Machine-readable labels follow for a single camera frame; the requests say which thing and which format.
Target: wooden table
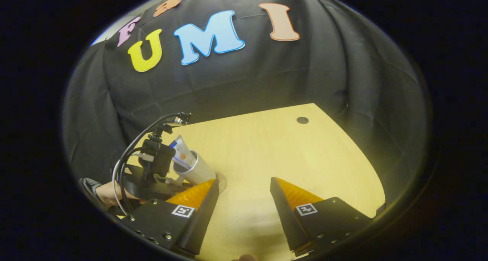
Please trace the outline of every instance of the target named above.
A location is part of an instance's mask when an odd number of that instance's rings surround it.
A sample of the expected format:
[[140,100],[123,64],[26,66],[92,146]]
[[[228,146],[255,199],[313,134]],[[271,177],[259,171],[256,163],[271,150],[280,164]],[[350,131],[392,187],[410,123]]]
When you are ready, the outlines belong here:
[[[298,123],[301,116],[309,122]],[[313,103],[176,127],[163,135],[163,143],[178,135],[227,179],[200,260],[231,261],[242,254],[259,261],[298,258],[288,249],[270,193],[274,176],[322,199],[340,197],[371,218],[385,203],[380,180],[361,150]],[[129,163],[137,165],[136,157]],[[178,177],[172,167],[167,176]]]

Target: white cup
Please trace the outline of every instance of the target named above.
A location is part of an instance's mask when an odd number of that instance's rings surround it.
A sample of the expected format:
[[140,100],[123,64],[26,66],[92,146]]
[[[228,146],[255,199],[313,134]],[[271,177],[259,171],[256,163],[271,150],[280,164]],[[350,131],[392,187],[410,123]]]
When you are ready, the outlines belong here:
[[195,165],[191,167],[191,169],[182,167],[177,163],[173,163],[173,170],[178,174],[180,177],[176,181],[172,180],[170,182],[181,185],[183,183],[183,179],[190,182],[193,185],[201,184],[203,182],[209,181],[210,179],[216,178],[215,171],[213,171],[205,160],[202,159],[198,153],[193,150],[190,150],[193,156],[197,159]]

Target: hand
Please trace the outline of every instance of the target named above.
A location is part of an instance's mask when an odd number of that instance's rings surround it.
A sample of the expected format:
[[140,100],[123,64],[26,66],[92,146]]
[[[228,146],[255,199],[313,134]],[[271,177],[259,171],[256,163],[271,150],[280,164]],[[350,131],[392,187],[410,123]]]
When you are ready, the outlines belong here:
[[[115,191],[117,192],[117,198],[121,200],[122,191],[120,190],[120,186],[117,183],[115,183]],[[137,198],[136,196],[129,194],[129,192],[127,192],[125,188],[124,191],[125,194],[127,195],[127,198],[139,200],[140,204],[144,204],[146,202],[145,200],[141,200],[140,198]],[[117,200],[115,200],[114,188],[112,182],[99,186],[98,188],[95,189],[95,193],[103,202],[103,204],[105,204],[106,207],[117,205]]]
[[242,255],[241,257],[239,257],[239,260],[237,259],[234,259],[232,261],[258,261],[258,259],[256,259],[254,256],[252,256],[251,254],[244,254]]

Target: foam letter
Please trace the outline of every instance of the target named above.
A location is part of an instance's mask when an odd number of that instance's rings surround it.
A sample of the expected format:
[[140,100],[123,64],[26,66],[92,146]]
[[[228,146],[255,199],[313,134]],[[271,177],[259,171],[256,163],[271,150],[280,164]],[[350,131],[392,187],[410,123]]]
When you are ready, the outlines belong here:
[[129,32],[132,32],[134,30],[134,27],[136,26],[136,23],[141,19],[140,16],[138,16],[136,19],[133,19],[130,21],[128,24],[124,25],[119,30],[119,43],[117,44],[117,47],[120,47],[121,44],[123,44],[126,40],[129,39],[130,35]]
[[191,23],[178,28],[174,35],[180,38],[181,50],[183,51],[181,64],[186,66],[198,60],[199,55],[193,52],[192,45],[204,56],[209,56],[214,38],[217,42],[214,48],[215,53],[225,53],[243,48],[245,43],[237,38],[232,23],[232,15],[234,15],[232,10],[221,11],[212,15],[205,31]]
[[290,10],[286,5],[279,3],[261,3],[259,7],[266,10],[273,25],[273,32],[270,36],[273,40],[298,40],[298,35],[291,25],[290,18],[286,11]]
[[163,4],[156,8],[153,16],[161,15],[162,13],[166,12],[166,10],[177,6],[180,2],[181,0],[166,0]]
[[132,66],[134,66],[136,71],[148,71],[159,63],[162,56],[161,42],[159,41],[159,33],[161,33],[161,31],[161,29],[157,29],[146,36],[146,40],[148,40],[149,44],[151,44],[151,58],[147,60],[143,59],[143,54],[141,52],[141,45],[143,45],[143,41],[141,40],[136,42],[127,51],[127,53],[130,55]]

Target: yellow letter u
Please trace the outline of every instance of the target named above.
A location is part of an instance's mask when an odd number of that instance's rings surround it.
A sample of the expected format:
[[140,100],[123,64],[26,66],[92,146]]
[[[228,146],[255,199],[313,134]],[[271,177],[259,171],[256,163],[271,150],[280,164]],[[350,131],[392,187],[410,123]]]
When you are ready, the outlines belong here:
[[141,45],[143,45],[143,41],[141,40],[132,45],[132,47],[130,47],[127,51],[127,53],[130,55],[132,66],[134,66],[136,71],[148,71],[159,63],[162,55],[161,42],[159,41],[159,33],[161,33],[161,31],[161,29],[157,29],[146,36],[146,40],[148,40],[149,44],[151,44],[151,58],[147,60],[143,59],[143,54],[141,52]]

